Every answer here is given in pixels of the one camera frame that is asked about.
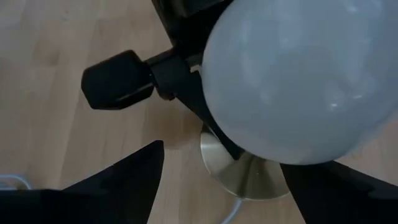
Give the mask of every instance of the white cable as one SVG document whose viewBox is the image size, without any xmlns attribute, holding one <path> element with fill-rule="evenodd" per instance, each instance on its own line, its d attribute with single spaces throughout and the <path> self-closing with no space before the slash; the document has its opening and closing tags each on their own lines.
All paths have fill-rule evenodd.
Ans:
<svg viewBox="0 0 398 224">
<path fill-rule="evenodd" d="M 25 178 L 20 177 L 18 175 L 14 175 L 14 174 L 4 174 L 4 175 L 2 175 L 2 174 L 0 174 L 0 179 L 17 179 L 17 180 L 21 181 L 28 190 L 32 189 L 32 186 L 30 186 L 28 181 L 26 181 Z"/>
<path fill-rule="evenodd" d="M 231 220 L 235 217 L 239 209 L 241 208 L 242 205 L 242 199 L 237 198 L 235 200 L 234 207 L 232 208 L 231 213 L 224 219 L 224 221 L 221 224 L 229 224 Z"/>
</svg>

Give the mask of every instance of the black plastic knob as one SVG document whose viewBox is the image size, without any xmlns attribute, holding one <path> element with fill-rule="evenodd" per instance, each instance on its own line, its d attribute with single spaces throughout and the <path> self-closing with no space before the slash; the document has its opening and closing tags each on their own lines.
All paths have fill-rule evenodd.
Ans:
<svg viewBox="0 0 398 224">
<path fill-rule="evenodd" d="M 150 68 L 127 50 L 87 68 L 81 90 L 93 109 L 121 110 L 150 97 L 154 86 Z"/>
</svg>

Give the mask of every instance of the frosted glass globe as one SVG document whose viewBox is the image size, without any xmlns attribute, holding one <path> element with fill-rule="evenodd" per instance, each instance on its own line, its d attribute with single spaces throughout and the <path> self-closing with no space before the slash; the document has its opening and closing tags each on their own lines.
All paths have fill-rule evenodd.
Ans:
<svg viewBox="0 0 398 224">
<path fill-rule="evenodd" d="M 330 161 L 395 110 L 397 41 L 395 0 L 235 0 L 204 53 L 206 102 L 257 156 Z"/>
</svg>

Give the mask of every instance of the brushed metal base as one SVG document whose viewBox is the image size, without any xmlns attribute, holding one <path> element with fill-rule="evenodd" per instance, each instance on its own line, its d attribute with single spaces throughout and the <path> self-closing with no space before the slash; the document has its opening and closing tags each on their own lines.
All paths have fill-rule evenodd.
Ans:
<svg viewBox="0 0 398 224">
<path fill-rule="evenodd" d="M 210 175 L 224 189 L 243 200 L 270 200 L 290 192 L 279 163 L 248 152 L 234 161 L 205 126 L 200 136 L 200 148 Z"/>
</svg>

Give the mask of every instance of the round lamp base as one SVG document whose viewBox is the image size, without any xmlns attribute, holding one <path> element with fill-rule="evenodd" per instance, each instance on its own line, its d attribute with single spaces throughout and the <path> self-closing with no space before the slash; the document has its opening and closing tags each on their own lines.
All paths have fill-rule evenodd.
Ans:
<svg viewBox="0 0 398 224">
<path fill-rule="evenodd" d="M 235 161 L 207 127 L 200 136 L 203 162 L 210 175 L 243 200 L 270 200 L 289 193 L 280 164 L 245 152 Z"/>
</svg>

